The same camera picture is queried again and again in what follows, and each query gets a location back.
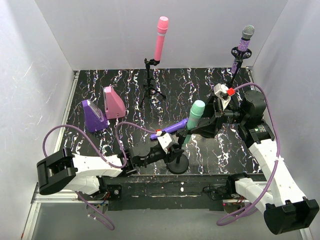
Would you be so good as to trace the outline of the tripod stand with shock mount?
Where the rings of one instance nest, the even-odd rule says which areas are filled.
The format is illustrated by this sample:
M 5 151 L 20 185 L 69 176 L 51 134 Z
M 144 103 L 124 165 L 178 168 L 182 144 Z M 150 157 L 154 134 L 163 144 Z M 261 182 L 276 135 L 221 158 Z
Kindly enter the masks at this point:
M 232 78 L 226 83 L 228 88 L 233 86 L 235 77 L 239 69 L 242 67 L 243 60 L 250 58 L 252 51 L 247 46 L 237 46 L 231 49 L 231 54 L 234 56 L 234 61 L 230 70 Z

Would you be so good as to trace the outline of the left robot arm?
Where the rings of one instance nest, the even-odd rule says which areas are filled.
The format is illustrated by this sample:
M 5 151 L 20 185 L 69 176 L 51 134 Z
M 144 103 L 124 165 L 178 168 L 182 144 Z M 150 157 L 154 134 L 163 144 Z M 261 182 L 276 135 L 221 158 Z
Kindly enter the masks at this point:
M 138 168 L 159 160 L 171 163 L 182 153 L 176 143 L 164 149 L 160 143 L 149 147 L 140 142 L 126 149 L 125 153 L 103 160 L 99 156 L 73 154 L 70 148 L 63 148 L 36 164 L 39 193 L 52 195 L 71 190 L 94 195 L 102 190 L 102 177 L 129 176 Z

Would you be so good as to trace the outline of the tripod stand with clip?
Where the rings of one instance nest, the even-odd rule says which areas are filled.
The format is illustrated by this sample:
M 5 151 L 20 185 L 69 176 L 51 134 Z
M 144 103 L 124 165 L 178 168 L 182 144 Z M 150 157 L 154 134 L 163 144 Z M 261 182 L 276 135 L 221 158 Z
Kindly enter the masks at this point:
M 139 108 L 142 108 L 144 105 L 144 100 L 147 97 L 155 96 L 155 95 L 160 95 L 163 99 L 166 99 L 166 95 L 161 93 L 159 90 L 155 89 L 154 86 L 152 85 L 151 81 L 153 78 L 150 75 L 150 69 L 151 66 L 157 66 L 160 63 L 160 61 L 157 61 L 155 59 L 150 59 L 147 60 L 146 58 L 144 59 L 144 64 L 145 64 L 145 69 L 147 73 L 147 78 L 146 78 L 146 84 L 143 85 L 143 97 L 142 100 L 139 104 Z

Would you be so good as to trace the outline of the purple plastic microphone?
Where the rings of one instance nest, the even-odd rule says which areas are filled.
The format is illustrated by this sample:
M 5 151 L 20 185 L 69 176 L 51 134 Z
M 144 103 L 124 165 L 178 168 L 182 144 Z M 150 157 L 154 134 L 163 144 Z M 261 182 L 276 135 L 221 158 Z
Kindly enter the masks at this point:
M 165 134 L 165 133 L 174 133 L 180 129 L 183 129 L 186 125 L 187 125 L 187 122 L 188 122 L 188 118 L 184 118 L 183 120 L 181 120 L 180 122 L 178 123 L 175 123 L 171 126 L 168 126 L 164 129 L 161 129 L 161 130 L 157 130 L 155 134 L 152 134 L 150 136 L 150 139 L 151 140 L 155 140 L 157 139 L 158 137 L 160 137 L 162 134 Z

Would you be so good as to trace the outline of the purple glitter microphone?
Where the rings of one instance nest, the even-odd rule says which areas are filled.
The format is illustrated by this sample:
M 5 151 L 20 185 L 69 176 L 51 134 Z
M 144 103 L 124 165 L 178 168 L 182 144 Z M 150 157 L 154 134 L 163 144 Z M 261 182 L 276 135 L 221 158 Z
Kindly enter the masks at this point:
M 255 28 L 253 25 L 246 25 L 242 30 L 242 36 L 237 47 L 231 50 L 231 54 L 234 56 L 234 61 L 231 68 L 233 76 L 238 72 L 244 59 L 251 57 L 252 52 L 249 49 L 249 43 L 251 37 L 254 35 Z

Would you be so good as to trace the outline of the round base stand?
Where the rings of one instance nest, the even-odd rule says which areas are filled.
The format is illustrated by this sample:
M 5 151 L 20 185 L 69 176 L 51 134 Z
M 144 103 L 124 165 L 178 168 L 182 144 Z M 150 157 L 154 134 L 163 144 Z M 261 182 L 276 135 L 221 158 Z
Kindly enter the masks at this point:
M 166 164 L 167 169 L 176 175 L 184 174 L 189 168 L 189 159 L 184 154 L 183 144 L 187 138 L 188 130 L 187 127 L 180 129 L 176 132 L 177 143 L 171 148 L 168 155 L 169 162 Z

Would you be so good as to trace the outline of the teal plastic microphone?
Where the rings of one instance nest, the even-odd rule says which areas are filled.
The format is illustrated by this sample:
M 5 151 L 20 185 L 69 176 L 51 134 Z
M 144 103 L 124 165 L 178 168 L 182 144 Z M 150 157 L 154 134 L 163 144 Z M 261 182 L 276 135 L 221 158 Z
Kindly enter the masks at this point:
M 187 133 L 188 130 L 194 129 L 198 125 L 198 122 L 204 113 L 205 106 L 206 104 L 202 100 L 196 100 L 192 104 L 186 126 L 183 129 L 185 133 Z

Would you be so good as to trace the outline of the pink plastic microphone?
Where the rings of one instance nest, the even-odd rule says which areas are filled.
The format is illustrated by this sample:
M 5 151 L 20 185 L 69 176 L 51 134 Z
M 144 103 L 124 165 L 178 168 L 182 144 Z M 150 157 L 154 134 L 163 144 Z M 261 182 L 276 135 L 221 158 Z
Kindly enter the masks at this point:
M 169 19 L 166 16 L 161 16 L 157 24 L 157 38 L 155 45 L 154 60 L 159 62 L 161 60 L 165 36 L 169 27 Z

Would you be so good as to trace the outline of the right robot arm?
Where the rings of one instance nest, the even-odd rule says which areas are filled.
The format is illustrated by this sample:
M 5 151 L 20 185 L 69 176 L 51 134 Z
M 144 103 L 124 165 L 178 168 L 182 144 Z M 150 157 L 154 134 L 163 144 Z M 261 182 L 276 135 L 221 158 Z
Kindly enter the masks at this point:
M 233 88 L 227 88 L 213 92 L 210 102 L 196 100 L 189 113 L 187 129 L 210 139 L 215 137 L 221 124 L 234 120 L 239 136 L 257 160 L 267 183 L 261 188 L 246 173 L 229 176 L 227 190 L 244 197 L 249 204 L 222 217 L 216 224 L 226 226 L 260 211 L 274 235 L 308 228 L 320 206 L 298 187 L 281 157 L 275 126 L 263 120 L 264 111 L 269 109 L 263 91 L 245 92 L 240 108 L 227 111 L 234 93 Z

